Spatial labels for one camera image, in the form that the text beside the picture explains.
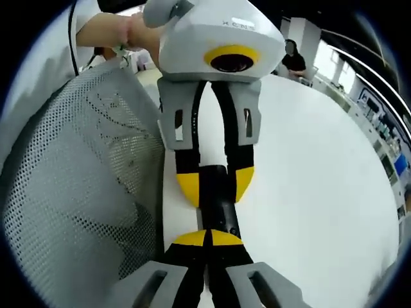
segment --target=window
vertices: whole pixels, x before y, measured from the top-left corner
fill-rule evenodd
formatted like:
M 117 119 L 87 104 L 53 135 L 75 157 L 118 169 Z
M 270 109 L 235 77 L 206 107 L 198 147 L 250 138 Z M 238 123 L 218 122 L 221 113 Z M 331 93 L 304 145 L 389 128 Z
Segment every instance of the window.
M 348 63 L 347 63 L 347 62 L 344 62 L 343 66 L 342 66 L 342 71 L 343 71 L 344 73 L 346 73 L 347 70 L 348 70 L 348 67 L 350 67 L 350 66 L 348 65 Z
M 333 52 L 334 51 L 327 45 L 327 43 L 321 40 L 314 59 L 314 66 L 319 68 L 318 73 L 328 80 L 333 79 L 337 67 L 336 62 L 332 60 Z
M 340 59 L 340 56 L 335 50 L 333 50 L 333 53 L 331 54 L 331 60 L 337 64 L 339 59 Z
M 350 93 L 351 89 L 353 88 L 355 80 L 355 71 L 354 69 L 348 65 L 347 62 L 344 62 L 342 66 L 342 72 L 340 75 L 340 79 L 338 79 L 338 83 L 344 87 L 345 93 Z

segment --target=ceiling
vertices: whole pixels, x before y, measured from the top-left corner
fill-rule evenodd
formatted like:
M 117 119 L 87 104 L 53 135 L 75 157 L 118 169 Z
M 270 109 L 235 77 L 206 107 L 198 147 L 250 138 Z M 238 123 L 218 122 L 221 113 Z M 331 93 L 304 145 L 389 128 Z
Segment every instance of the ceiling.
M 146 2 L 142 0 L 98 1 L 103 11 L 113 13 Z M 344 1 L 343 4 L 335 2 L 324 4 L 323 1 L 316 3 L 316 1 L 301 0 L 250 0 L 250 2 L 259 8 L 278 28 L 280 28 L 283 17 L 304 17 L 316 24 L 324 30 L 322 32 L 323 40 L 372 67 L 411 106 L 408 87 L 404 86 L 408 85 L 408 78 L 411 74 L 404 69 L 401 71 L 401 68 L 409 67 L 411 64 L 408 61 L 408 55 L 406 55 L 407 51 L 402 48 L 401 30 L 405 31 L 408 28 L 405 2 L 400 4 L 399 1 L 392 0 L 390 6 L 383 2 L 365 5 L 365 1 L 351 0 Z M 355 40 L 366 48 L 344 37 Z M 358 74 L 371 82 L 401 115 L 405 113 L 405 108 L 399 99 L 375 75 L 350 58 L 344 55 L 341 57 L 349 62 Z

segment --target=gripper jaw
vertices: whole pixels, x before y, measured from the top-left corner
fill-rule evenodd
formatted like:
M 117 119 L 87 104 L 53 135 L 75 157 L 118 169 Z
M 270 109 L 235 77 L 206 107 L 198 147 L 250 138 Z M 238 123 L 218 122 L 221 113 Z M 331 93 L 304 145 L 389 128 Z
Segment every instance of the gripper jaw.
M 191 150 L 198 147 L 198 139 L 195 140 L 198 134 L 198 106 L 205 83 L 174 82 L 165 78 L 158 81 L 162 103 L 160 126 L 169 150 Z M 261 126 L 261 113 L 258 110 L 261 81 L 214 81 L 212 89 L 222 108 L 226 140 L 237 146 L 256 144 Z M 181 139 L 175 134 L 178 118 L 180 121 L 177 122 L 182 124 Z
M 175 151 L 177 180 L 187 199 L 199 206 L 198 109 L 206 81 L 158 81 L 162 105 L 160 128 L 164 143 Z M 254 174 L 254 149 L 261 126 L 258 98 L 261 81 L 212 81 L 223 115 L 230 201 L 239 202 Z M 176 136 L 181 126 L 182 138 Z

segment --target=human hand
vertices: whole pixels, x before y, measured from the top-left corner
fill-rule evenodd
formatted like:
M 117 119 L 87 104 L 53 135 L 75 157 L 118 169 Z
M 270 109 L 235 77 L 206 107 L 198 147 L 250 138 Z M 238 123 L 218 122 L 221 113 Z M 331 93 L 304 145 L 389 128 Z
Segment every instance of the human hand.
M 154 64 L 159 67 L 160 36 L 164 26 L 159 28 L 148 28 L 143 20 L 143 13 L 139 12 L 130 16 L 130 34 L 128 46 L 130 49 L 146 49 Z

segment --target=black cable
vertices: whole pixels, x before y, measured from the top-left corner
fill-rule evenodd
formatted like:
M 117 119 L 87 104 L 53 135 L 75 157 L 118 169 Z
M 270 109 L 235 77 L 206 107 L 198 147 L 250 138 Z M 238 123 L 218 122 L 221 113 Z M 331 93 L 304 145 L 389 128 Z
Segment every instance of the black cable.
M 78 68 L 77 68 L 76 58 L 74 56 L 74 51 L 73 51 L 73 42 L 71 41 L 71 25 L 73 23 L 73 15 L 74 15 L 74 9 L 76 8 L 76 3 L 77 3 L 77 0 L 74 0 L 74 2 L 71 5 L 71 8 L 70 8 L 70 14 L 69 14 L 69 45 L 70 45 L 70 53 L 71 53 L 71 62 L 73 63 L 74 73 L 75 73 L 76 76 L 78 76 Z

